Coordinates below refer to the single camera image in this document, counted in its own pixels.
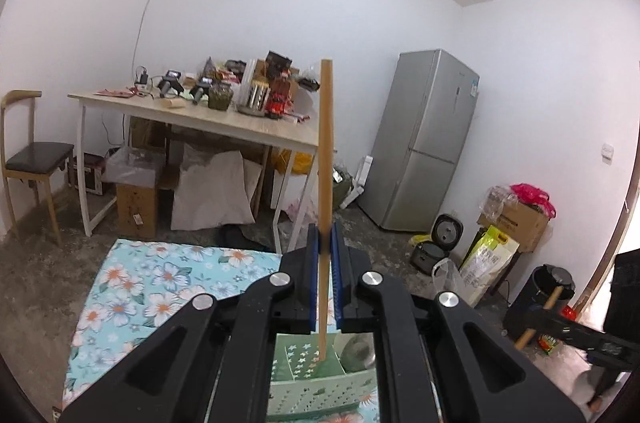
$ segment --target light blue tablecloth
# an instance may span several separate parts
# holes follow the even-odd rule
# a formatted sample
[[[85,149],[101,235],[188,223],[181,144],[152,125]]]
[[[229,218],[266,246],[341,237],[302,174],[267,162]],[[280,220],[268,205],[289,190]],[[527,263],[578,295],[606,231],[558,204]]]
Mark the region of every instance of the light blue tablecloth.
[[[277,271],[280,259],[261,251],[117,240],[78,321],[63,408],[195,295],[210,292],[223,299],[243,293],[255,280]],[[363,399],[355,412],[300,420],[312,421],[375,423],[377,393]]]

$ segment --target chair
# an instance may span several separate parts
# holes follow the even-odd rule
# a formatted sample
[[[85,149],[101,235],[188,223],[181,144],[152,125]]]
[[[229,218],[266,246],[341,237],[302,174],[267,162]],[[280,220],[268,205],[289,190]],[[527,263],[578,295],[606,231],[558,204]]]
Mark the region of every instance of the chair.
[[[38,181],[44,183],[44,189],[47,194],[47,203],[49,204],[49,215],[51,216],[51,224],[53,231],[58,240],[58,246],[62,247],[62,238],[60,236],[60,228],[56,219],[56,208],[53,204],[51,195],[50,177],[56,168],[64,169],[65,160],[67,160],[68,184],[74,186],[73,173],[73,152],[74,146],[70,143],[59,142],[34,142],[34,120],[36,98],[42,96],[42,91],[9,91],[2,98],[0,103],[0,164],[2,166],[2,180],[4,180],[4,194],[6,195],[6,204],[11,216],[11,222],[14,227],[15,238],[20,241],[18,234],[18,226],[15,220],[14,206],[11,203],[11,194],[9,192],[9,183],[7,178],[17,178],[19,180],[27,180],[36,199],[36,206],[40,204],[38,196]],[[20,102],[21,100],[31,100],[29,111],[29,145],[20,152],[6,160],[4,153],[4,112],[7,107]]]

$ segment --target white wall switch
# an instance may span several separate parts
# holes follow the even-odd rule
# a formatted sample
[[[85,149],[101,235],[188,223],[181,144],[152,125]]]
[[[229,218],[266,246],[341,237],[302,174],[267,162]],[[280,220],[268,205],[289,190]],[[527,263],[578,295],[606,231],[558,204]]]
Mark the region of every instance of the white wall switch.
[[[602,145],[602,160],[611,165],[613,161],[613,145],[609,145],[609,143]]]

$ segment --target refrigerator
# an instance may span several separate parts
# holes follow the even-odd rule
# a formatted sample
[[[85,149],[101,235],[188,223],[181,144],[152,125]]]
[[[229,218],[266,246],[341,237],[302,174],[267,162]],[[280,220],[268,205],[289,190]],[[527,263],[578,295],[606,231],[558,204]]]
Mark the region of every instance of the refrigerator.
[[[400,55],[358,199],[378,226],[431,231],[465,145],[479,80],[442,49]]]

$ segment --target silver screw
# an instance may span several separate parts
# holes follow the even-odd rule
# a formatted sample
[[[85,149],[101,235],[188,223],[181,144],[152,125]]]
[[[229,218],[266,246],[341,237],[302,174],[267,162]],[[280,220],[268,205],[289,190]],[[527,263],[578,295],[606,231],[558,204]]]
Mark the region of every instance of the silver screw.
[[[438,295],[438,302],[446,308],[452,308],[458,305],[458,295],[450,291],[445,291]]]
[[[198,311],[203,311],[209,309],[213,305],[213,297],[203,293],[195,296],[191,303]]]
[[[376,271],[368,271],[362,274],[362,281],[364,284],[369,284],[370,286],[377,286],[382,282],[382,275]]]
[[[277,271],[276,273],[271,274],[269,278],[269,282],[271,282],[274,286],[286,286],[289,282],[291,282],[291,278],[287,273],[283,271]]]

